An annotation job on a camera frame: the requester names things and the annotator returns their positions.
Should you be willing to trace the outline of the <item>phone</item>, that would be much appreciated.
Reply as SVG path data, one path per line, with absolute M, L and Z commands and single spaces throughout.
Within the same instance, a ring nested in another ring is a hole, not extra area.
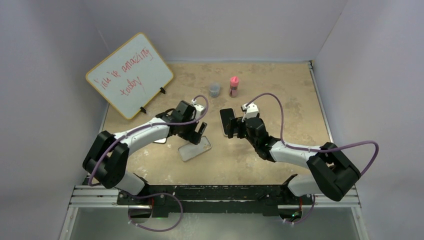
M 223 108 L 219 110 L 219 116 L 222 124 L 223 135 L 228 136 L 228 127 L 231 119 L 235 119 L 235 111 L 233 108 Z
M 166 137 L 154 141 L 155 144 L 165 144 L 166 142 L 167 142 L 167 138 Z

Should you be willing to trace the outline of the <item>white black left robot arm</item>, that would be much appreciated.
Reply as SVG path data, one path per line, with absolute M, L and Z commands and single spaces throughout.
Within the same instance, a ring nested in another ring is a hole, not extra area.
M 82 162 L 83 169 L 89 173 L 89 185 L 96 179 L 106 189 L 116 188 L 128 193 L 138 205 L 146 203 L 148 183 L 127 171 L 129 157 L 143 147 L 171 136 L 198 145 L 207 127 L 199 120 L 207 110 L 207 105 L 197 104 L 195 100 L 182 100 L 177 107 L 158 113 L 150 121 L 130 130 L 100 132 Z

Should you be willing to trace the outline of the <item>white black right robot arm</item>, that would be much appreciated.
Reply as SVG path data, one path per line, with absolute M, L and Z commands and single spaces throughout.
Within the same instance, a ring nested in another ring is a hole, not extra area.
M 286 180 L 280 196 L 288 204 L 308 194 L 323 194 L 339 202 L 362 176 L 332 142 L 313 147 L 283 143 L 267 132 L 264 121 L 259 117 L 246 120 L 233 117 L 226 128 L 228 138 L 246 139 L 261 159 L 288 163 L 310 171 L 310 175 L 294 174 Z

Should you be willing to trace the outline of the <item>white phone case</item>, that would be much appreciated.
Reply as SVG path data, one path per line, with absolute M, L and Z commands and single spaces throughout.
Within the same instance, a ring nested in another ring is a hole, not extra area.
M 190 161 L 193 158 L 202 155 L 212 148 L 211 142 L 206 136 L 202 136 L 199 144 L 187 143 L 178 148 L 178 153 L 183 162 Z

